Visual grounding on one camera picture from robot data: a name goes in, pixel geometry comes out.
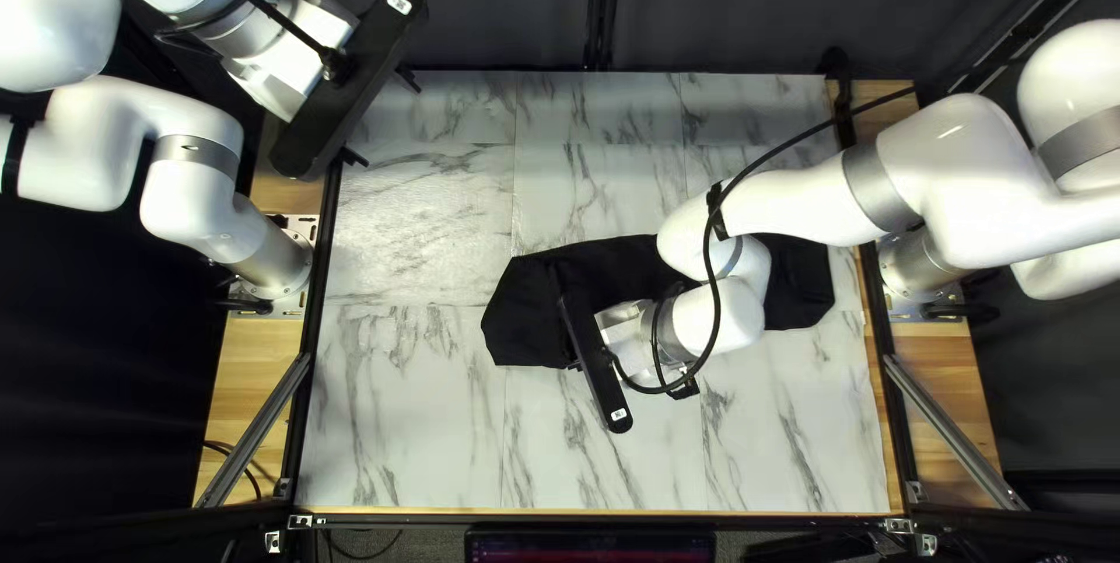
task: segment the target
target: sticker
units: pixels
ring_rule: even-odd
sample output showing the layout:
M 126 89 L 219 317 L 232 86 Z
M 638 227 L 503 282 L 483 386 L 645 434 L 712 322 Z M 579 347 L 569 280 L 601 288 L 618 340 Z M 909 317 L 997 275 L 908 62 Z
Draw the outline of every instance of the sticker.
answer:
M 412 11 L 412 1 L 410 0 L 385 0 L 396 11 L 408 16 Z

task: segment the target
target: dark backdrop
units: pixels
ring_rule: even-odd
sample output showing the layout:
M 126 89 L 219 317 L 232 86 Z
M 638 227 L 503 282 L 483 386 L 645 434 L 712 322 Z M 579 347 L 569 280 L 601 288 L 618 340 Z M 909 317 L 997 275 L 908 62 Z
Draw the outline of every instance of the dark backdrop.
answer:
M 176 64 L 128 18 L 104 73 L 220 105 L 255 144 L 262 112 L 215 62 Z M 0 196 L 4 529 L 194 503 L 227 272 L 141 226 L 150 153 L 116 212 Z
M 1120 17 L 1120 0 L 1080 0 L 1046 37 L 1093 18 Z M 1020 69 L 1008 69 L 984 91 L 1021 126 L 1015 90 Z M 972 328 L 996 442 L 1012 485 L 1055 509 L 1120 510 L 1120 283 L 1062 300 L 1027 298 L 1008 269 L 974 287 L 972 295 L 1002 312 Z M 1070 486 L 1016 482 L 1014 472 L 1108 470 L 1090 482 L 1095 495 Z M 1086 479 L 1095 477 L 1086 472 Z

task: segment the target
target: table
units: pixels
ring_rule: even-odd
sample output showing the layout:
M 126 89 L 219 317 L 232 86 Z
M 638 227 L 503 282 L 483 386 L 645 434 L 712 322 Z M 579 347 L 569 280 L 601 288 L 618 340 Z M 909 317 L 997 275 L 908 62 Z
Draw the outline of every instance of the table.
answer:
M 905 85 L 903 82 L 858 82 L 853 103 L 859 104 L 870 97 L 879 97 L 903 85 Z M 857 130 L 861 140 L 874 135 L 878 130 L 915 109 L 912 100 L 899 100 L 857 116 Z M 320 197 L 321 184 L 293 184 L 270 173 L 268 169 L 259 170 L 252 196 L 265 213 L 315 213 L 316 199 Z M 236 441 L 298 350 L 300 329 L 297 326 L 299 325 L 298 321 L 231 319 L 215 386 L 208 439 Z M 896 326 L 895 345 L 897 353 L 908 363 L 914 374 L 926 384 L 927 390 L 998 467 L 967 327 L 960 323 Z M 874 355 L 870 357 L 871 364 L 875 364 Z M 877 405 L 880 430 L 884 434 L 885 463 L 889 476 L 887 479 L 889 506 L 894 513 L 900 510 L 902 498 L 897 490 L 897 478 L 893 477 L 894 459 L 890 454 L 889 430 L 885 424 L 881 386 L 875 368 L 871 377 L 879 397 Z M 282 422 L 278 423 L 277 429 L 270 433 L 256 454 L 256 462 L 263 471 L 256 467 L 252 469 L 261 471 L 261 476 L 279 471 L 280 447 L 283 442 L 280 430 L 282 425 Z M 911 429 L 918 471 L 930 497 L 934 501 L 984 504 L 983 495 L 968 480 L 948 450 L 940 445 L 940 439 L 932 434 L 928 426 L 914 421 Z M 216 453 L 211 456 L 212 453 L 207 451 L 203 457 L 199 491 L 208 480 L 206 473 L 212 472 L 220 463 L 220 457 Z M 228 503 L 246 501 L 251 497 L 251 489 L 242 481 Z

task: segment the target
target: black fabric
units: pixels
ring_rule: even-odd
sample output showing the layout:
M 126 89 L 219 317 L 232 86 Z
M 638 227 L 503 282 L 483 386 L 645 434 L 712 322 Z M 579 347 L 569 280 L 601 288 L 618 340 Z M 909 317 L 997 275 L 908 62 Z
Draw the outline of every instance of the black fabric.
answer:
M 498 366 L 564 368 L 575 360 L 557 300 L 581 290 L 592 312 L 641 298 L 661 298 L 675 283 L 697 282 L 665 265 L 653 235 L 584 241 L 514 256 L 483 315 L 486 347 Z
M 766 329 L 812 327 L 832 308 L 825 246 L 782 235 L 756 235 L 771 252 L 764 301 Z M 699 283 L 665 265 L 653 235 L 585 241 L 510 260 L 486 312 L 483 335 L 498 366 L 567 368 L 575 362 L 557 310 L 562 293 L 581 290 L 592 312 L 626 300 L 663 298 Z
M 771 252 L 771 278 L 763 311 L 766 331 L 812 327 L 832 309 L 832 269 L 822 243 L 787 235 L 752 235 Z

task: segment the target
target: white marble tile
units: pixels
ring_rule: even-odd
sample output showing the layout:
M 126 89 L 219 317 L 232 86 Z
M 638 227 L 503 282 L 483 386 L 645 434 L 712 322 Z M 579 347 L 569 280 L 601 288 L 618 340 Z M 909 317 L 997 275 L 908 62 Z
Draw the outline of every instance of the white marble tile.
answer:
M 356 142 L 327 280 L 334 304 L 484 306 L 508 262 L 513 146 Z
M 676 73 L 522 73 L 517 142 L 681 142 Z
M 712 184 L 729 179 L 746 165 L 757 158 L 757 147 L 731 144 L 690 144 L 684 149 L 684 175 L 689 198 L 703 195 Z M 859 281 L 856 259 L 851 248 L 829 247 L 829 266 L 832 270 L 832 285 L 836 295 L 833 308 L 843 311 L 861 311 Z
M 517 73 L 417 71 L 417 93 L 393 76 L 373 100 L 357 141 L 513 143 Z
M 522 144 L 514 171 L 514 251 L 656 233 L 684 201 L 681 144 Z
M 702 509 L 700 402 L 626 392 L 634 428 L 612 434 L 573 369 L 512 368 L 502 506 Z
M 832 270 L 833 310 L 862 312 L 864 298 L 859 293 L 859 273 L 856 270 L 856 248 L 829 246 L 829 270 Z
M 326 308 L 298 504 L 500 504 L 505 372 L 482 313 Z
M 858 312 L 766 332 L 700 378 L 710 509 L 888 512 Z
M 687 144 L 745 147 L 735 175 L 767 149 L 832 116 L 824 78 L 819 75 L 681 75 Z M 762 169 L 815 166 L 840 147 L 832 129 L 823 130 L 776 156 Z

